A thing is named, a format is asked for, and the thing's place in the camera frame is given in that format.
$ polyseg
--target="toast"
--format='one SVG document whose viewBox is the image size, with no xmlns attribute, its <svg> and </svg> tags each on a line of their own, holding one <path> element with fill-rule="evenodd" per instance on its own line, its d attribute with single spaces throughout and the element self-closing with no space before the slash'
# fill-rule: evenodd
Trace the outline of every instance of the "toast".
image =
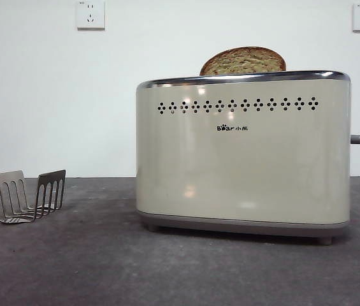
<svg viewBox="0 0 360 306">
<path fill-rule="evenodd" d="M 223 51 L 204 64 L 199 75 L 234 75 L 285 71 L 279 54 L 263 47 L 240 47 Z"/>
</svg>

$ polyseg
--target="toaster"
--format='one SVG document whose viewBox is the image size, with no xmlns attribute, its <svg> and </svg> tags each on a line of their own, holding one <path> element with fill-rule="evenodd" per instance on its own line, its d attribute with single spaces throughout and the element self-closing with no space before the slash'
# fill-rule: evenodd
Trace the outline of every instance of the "toaster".
<svg viewBox="0 0 360 306">
<path fill-rule="evenodd" d="M 158 226 L 317 237 L 350 219 L 350 78 L 283 71 L 136 91 L 136 208 Z"/>
</svg>

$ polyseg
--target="perforated hole pattern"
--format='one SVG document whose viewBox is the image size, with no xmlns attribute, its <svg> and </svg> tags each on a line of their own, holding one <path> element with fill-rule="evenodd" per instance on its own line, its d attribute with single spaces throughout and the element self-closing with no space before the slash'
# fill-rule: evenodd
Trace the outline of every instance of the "perforated hole pattern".
<svg viewBox="0 0 360 306">
<path fill-rule="evenodd" d="M 319 106 L 319 102 L 316 97 L 310 97 L 308 99 L 302 97 L 296 98 L 270 98 L 265 101 L 261 98 L 255 99 L 242 99 L 237 101 L 230 99 L 229 101 L 216 100 L 216 101 L 180 101 L 180 102 L 160 102 L 157 107 L 157 111 L 162 115 L 164 113 L 212 113 L 212 112 L 223 112 L 229 110 L 230 112 L 260 112 L 269 111 L 276 112 L 281 110 L 283 112 L 289 110 L 311 110 L 316 111 Z"/>
</svg>

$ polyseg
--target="toaster lever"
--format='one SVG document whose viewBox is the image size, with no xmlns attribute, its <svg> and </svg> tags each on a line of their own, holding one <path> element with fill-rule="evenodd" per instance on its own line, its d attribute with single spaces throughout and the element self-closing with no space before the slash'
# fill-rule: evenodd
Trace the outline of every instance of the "toaster lever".
<svg viewBox="0 0 360 306">
<path fill-rule="evenodd" d="M 360 145 L 360 135 L 351 135 L 350 143 L 352 145 Z"/>
</svg>

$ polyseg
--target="gray countertop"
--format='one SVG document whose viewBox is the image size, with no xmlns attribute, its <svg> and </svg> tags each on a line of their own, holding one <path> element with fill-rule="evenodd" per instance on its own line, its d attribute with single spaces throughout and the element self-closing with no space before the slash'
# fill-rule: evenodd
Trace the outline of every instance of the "gray countertop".
<svg viewBox="0 0 360 306">
<path fill-rule="evenodd" d="M 28 197 L 35 180 L 27 180 Z M 62 210 L 0 224 L 0 305 L 360 305 L 360 177 L 347 234 L 149 232 L 134 178 L 68 178 Z"/>
</svg>

